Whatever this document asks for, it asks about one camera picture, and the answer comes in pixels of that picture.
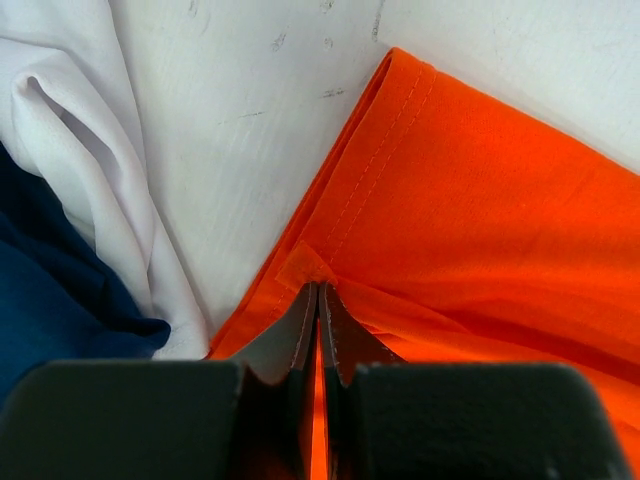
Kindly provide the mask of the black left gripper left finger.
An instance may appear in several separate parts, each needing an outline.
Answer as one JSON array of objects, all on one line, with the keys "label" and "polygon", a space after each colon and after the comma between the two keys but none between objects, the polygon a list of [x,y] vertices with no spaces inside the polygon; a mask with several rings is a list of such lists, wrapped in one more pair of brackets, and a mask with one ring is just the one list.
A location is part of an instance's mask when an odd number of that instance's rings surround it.
[{"label": "black left gripper left finger", "polygon": [[226,360],[56,361],[1,413],[5,479],[306,479],[318,287]]}]

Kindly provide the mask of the orange t shirt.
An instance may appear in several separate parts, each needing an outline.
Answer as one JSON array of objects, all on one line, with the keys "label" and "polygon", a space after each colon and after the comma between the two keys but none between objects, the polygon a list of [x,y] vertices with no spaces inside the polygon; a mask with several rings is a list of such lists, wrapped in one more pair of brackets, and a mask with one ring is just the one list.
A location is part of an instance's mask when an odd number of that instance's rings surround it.
[{"label": "orange t shirt", "polygon": [[394,48],[235,312],[232,355],[300,287],[413,361],[568,363],[639,463],[639,178]]}]

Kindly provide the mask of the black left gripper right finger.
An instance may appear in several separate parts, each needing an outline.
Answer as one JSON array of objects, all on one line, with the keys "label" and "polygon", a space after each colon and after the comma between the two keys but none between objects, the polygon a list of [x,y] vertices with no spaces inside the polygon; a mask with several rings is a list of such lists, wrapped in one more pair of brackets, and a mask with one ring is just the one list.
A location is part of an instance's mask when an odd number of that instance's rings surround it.
[{"label": "black left gripper right finger", "polygon": [[410,363],[318,291],[333,479],[629,479],[595,390],[556,363]]}]

